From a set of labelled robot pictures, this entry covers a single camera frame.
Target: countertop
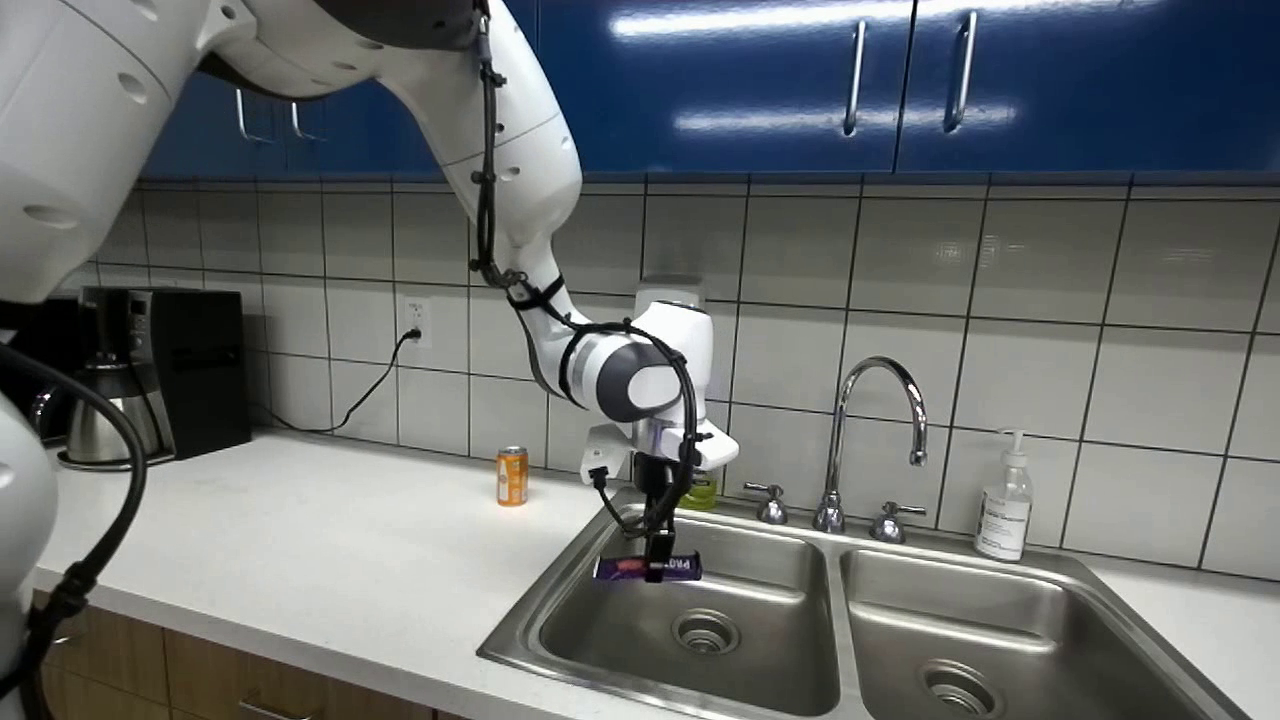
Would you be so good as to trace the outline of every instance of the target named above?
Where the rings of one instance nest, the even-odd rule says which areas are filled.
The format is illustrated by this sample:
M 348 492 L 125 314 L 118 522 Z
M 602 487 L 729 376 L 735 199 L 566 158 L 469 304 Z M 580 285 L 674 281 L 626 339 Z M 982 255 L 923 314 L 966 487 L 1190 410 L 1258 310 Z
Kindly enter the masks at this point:
M 59 470 L 37 583 L 84 557 L 118 494 L 118 470 Z M 597 512 L 597 492 L 566 478 L 534 477 L 525 506 L 498 506 L 488 465 L 256 435 L 153 466 L 91 605 L 475 720 L 662 716 L 475 657 Z M 1280 583 L 1087 567 L 1248 716 L 1280 716 Z

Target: double basin sink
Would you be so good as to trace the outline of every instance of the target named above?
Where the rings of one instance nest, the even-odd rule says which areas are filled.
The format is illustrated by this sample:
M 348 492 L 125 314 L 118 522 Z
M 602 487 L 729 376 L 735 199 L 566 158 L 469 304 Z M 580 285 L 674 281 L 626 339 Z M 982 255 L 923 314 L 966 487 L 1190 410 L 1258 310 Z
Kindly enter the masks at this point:
M 601 512 L 481 657 L 682 716 L 1243 716 L 1068 557 L 982 558 L 682 512 L 691 583 L 602 583 L 634 557 Z

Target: chrome faucet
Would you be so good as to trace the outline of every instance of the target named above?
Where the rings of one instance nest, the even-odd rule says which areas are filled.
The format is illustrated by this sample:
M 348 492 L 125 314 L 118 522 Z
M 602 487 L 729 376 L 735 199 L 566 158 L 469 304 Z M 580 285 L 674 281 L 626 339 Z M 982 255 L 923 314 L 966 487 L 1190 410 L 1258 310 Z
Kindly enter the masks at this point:
M 812 512 L 812 526 L 818 533 L 845 533 L 845 506 L 841 506 L 841 435 L 845 435 L 845 410 L 848 410 L 848 395 L 850 395 L 850 384 L 867 370 L 867 366 L 884 366 L 890 370 L 902 393 L 906 393 L 906 409 L 912 409 L 912 454 L 906 465 L 919 465 L 928 454 L 928 414 L 923 414 L 923 393 L 919 384 L 912 381 L 912 370 L 890 361 L 890 355 L 867 355 L 861 361 L 845 384 L 841 384 L 841 395 L 836 395 L 836 409 L 833 409 L 833 444 L 826 444 L 826 477 L 823 477 L 823 500 L 817 502 Z

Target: faucet handle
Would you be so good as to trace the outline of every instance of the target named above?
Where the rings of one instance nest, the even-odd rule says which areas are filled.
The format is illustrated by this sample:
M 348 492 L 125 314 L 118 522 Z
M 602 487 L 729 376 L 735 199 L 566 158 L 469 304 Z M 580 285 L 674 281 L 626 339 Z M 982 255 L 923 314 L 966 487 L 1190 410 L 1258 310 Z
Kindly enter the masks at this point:
M 889 545 L 902 545 L 906 526 L 901 516 L 928 516 L 923 506 L 901 506 L 894 500 L 881 502 L 881 516 L 873 519 L 873 537 Z
M 765 494 L 765 502 L 756 506 L 756 519 L 787 522 L 787 502 L 779 484 L 765 484 L 765 487 L 742 484 L 742 492 Z

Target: blue cabinet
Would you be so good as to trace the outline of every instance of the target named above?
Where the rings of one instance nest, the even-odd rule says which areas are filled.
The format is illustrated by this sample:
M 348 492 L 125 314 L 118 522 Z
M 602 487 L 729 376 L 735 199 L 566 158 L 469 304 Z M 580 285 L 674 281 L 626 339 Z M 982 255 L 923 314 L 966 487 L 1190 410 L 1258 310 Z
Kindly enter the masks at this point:
M 380 82 L 318 100 L 241 91 L 191 74 L 144 181 L 435 181 L 415 118 Z
M 1275 0 L 919 0 L 902 172 L 1275 172 Z
M 563 0 L 543 20 L 591 176 L 890 167 L 912 0 Z

